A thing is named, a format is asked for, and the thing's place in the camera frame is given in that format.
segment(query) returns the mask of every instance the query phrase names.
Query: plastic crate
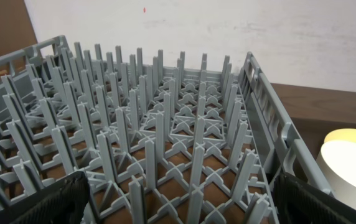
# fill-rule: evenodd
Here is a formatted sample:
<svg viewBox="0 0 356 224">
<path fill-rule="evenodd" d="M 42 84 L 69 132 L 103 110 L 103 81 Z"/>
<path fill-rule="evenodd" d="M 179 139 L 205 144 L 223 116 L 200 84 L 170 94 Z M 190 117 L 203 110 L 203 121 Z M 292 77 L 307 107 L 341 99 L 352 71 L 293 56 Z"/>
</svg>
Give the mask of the plastic crate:
<svg viewBox="0 0 356 224">
<path fill-rule="evenodd" d="M 40 49 L 49 45 L 54 55 L 42 58 Z M 273 177 L 280 169 L 294 174 L 296 158 L 309 183 L 333 195 L 251 52 L 234 74 L 229 56 L 221 72 L 211 72 L 207 54 L 194 70 L 184 68 L 185 52 L 176 67 L 164 67 L 162 50 L 152 65 L 143 65 L 142 49 L 129 63 L 122 62 L 120 46 L 115 62 L 111 52 L 103 60 L 100 45 L 95 51 L 92 60 L 75 43 L 74 57 L 61 35 L 0 57 L 0 65 L 11 68 L 0 78 L 0 210 L 54 183 L 58 177 L 47 172 L 60 165 L 65 175 L 82 170 L 88 176 L 86 223 L 113 219 L 124 208 L 133 223 L 166 215 L 178 223 L 230 223 L 224 213 L 233 206 L 245 223 L 279 223 Z M 12 61 L 19 57 L 26 69 L 15 72 Z M 205 165 L 208 158 L 221 168 Z M 162 194 L 170 180 L 174 189 L 167 190 L 180 187 L 183 195 Z M 16 184 L 24 189 L 18 196 L 11 192 Z M 210 185 L 227 201 L 207 200 Z M 153 213 L 149 194 L 160 204 Z M 182 212 L 185 203 L 189 209 Z"/>
</svg>

